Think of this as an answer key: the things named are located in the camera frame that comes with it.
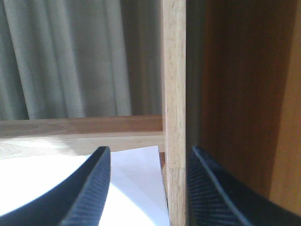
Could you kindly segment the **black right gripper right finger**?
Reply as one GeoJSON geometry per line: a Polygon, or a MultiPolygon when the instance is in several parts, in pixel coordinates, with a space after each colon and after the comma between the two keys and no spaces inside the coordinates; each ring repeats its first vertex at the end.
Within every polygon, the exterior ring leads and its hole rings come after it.
{"type": "Polygon", "coordinates": [[[199,226],[299,226],[301,217],[257,194],[203,148],[191,149],[187,183],[199,226]]]}

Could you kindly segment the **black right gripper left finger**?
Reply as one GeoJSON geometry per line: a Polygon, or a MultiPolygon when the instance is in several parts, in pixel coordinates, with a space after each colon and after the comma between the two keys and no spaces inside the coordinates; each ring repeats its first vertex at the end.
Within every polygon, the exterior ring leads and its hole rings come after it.
{"type": "Polygon", "coordinates": [[[64,181],[0,217],[2,226],[97,226],[111,177],[111,154],[101,146],[64,181]]]}

